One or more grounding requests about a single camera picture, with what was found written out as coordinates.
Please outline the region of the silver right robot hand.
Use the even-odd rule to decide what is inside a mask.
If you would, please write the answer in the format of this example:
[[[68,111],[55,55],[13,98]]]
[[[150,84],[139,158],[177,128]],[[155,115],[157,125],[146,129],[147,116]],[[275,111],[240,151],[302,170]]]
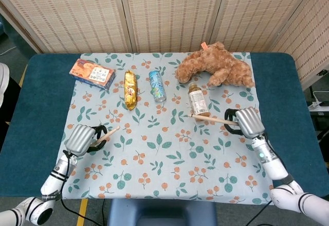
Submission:
[[[265,132],[264,125],[254,108],[227,109],[224,119],[233,121],[233,117],[236,118],[240,129],[232,129],[228,124],[224,124],[226,130],[231,134],[243,135],[248,139],[253,139]]]

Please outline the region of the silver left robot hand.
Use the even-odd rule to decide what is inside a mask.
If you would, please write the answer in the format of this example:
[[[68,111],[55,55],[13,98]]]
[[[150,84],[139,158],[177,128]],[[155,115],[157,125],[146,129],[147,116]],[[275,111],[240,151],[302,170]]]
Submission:
[[[106,140],[93,146],[92,144],[101,138],[102,133],[107,134],[107,128],[104,125],[90,127],[78,124],[65,144],[66,151],[77,157],[99,151],[106,144]]]

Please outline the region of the wooden stick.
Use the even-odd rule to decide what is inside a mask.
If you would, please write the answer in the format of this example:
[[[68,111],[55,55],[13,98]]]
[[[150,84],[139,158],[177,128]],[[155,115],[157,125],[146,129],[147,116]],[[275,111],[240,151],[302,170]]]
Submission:
[[[119,129],[120,129],[120,126],[117,126],[113,130],[111,130],[110,132],[108,132],[107,134],[105,134],[104,136],[102,136],[101,138],[99,138],[98,140],[96,140],[95,142],[93,142],[91,144],[91,146],[97,146],[97,145],[99,145],[103,140],[106,140],[108,137],[110,137],[112,134],[114,134]]]
[[[195,115],[195,114],[190,114],[189,117],[195,118],[198,120],[207,120],[207,121],[212,121],[215,123],[227,124],[227,125],[231,125],[231,126],[238,126],[238,123],[235,121],[229,121],[229,120],[224,120],[224,119],[219,119],[219,118],[212,118],[212,117]]]

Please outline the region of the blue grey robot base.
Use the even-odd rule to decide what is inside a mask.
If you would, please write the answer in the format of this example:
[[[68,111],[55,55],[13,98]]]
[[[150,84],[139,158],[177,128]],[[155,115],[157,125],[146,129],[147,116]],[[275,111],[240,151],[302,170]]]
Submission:
[[[217,226],[214,203],[167,199],[114,199],[107,226]]]

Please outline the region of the amber tea bottle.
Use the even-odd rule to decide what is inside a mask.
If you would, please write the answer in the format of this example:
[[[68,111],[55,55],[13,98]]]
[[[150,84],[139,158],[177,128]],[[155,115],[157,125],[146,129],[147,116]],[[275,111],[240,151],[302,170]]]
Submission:
[[[189,102],[192,108],[192,113],[200,116],[210,116],[208,106],[206,104],[203,92],[195,82],[189,83]]]

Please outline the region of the brown plush teddy bear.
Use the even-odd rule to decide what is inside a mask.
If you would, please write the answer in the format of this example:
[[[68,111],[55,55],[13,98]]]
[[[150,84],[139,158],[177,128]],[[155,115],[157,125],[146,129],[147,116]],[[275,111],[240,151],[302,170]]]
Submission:
[[[235,58],[221,42],[209,45],[203,42],[200,50],[186,56],[177,67],[175,75],[180,83],[187,83],[201,72],[210,74],[210,86],[255,86],[250,65]]]

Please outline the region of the blue orange cookie box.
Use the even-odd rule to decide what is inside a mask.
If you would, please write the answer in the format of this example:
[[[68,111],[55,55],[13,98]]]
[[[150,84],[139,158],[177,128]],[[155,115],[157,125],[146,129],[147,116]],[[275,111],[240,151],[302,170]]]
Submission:
[[[115,77],[115,71],[91,61],[77,59],[69,74],[77,81],[109,90]]]

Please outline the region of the gold snack packet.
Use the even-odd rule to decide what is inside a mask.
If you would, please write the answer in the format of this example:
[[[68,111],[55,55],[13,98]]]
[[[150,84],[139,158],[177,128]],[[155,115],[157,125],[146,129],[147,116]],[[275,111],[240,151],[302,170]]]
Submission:
[[[136,75],[129,70],[124,76],[124,102],[130,111],[137,105],[137,79]]]

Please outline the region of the floral leaf-print tablecloth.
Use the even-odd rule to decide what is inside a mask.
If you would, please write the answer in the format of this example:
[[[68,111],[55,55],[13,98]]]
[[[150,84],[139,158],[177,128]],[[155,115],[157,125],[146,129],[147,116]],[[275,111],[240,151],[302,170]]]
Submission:
[[[77,81],[61,149],[78,124],[120,126],[102,150],[77,159],[65,199],[187,199],[265,204],[272,182],[251,141],[222,124],[189,117],[188,86],[175,71],[184,53],[85,53],[82,59],[115,69],[108,91]],[[124,102],[124,76],[137,79],[137,105]],[[159,71],[166,100],[151,94],[149,72]]]

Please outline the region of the blue drink can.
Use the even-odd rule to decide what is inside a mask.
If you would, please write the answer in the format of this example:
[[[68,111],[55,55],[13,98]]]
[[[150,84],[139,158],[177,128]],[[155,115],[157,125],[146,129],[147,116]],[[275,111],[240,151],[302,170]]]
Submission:
[[[163,102],[166,100],[166,93],[163,87],[162,77],[159,71],[149,72],[151,94],[156,102]]]

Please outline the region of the white rounded object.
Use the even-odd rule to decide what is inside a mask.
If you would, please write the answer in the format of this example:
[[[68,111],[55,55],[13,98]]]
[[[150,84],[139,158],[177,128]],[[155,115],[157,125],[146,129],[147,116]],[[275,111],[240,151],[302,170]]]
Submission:
[[[4,93],[8,87],[9,80],[9,67],[4,63],[0,63],[0,107],[4,101]]]

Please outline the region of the woven bamboo folding screen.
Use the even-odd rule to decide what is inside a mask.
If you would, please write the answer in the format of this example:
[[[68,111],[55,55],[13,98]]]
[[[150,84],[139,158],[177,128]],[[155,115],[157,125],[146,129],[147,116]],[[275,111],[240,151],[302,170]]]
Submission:
[[[291,55],[303,88],[329,74],[329,0],[0,0],[37,53],[229,51]]]

